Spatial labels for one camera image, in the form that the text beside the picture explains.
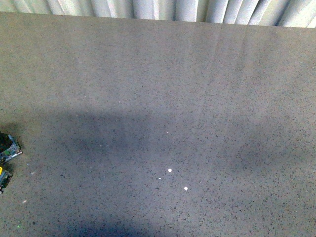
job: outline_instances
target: gray speckled floor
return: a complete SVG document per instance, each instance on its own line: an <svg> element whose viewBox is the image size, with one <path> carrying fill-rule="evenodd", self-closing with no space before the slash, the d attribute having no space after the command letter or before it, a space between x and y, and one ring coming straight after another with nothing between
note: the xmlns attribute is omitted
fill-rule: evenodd
<svg viewBox="0 0 316 237"><path fill-rule="evenodd" d="M0 130L24 152L2 237L316 235L314 29L0 13L0 32Z"/></svg>

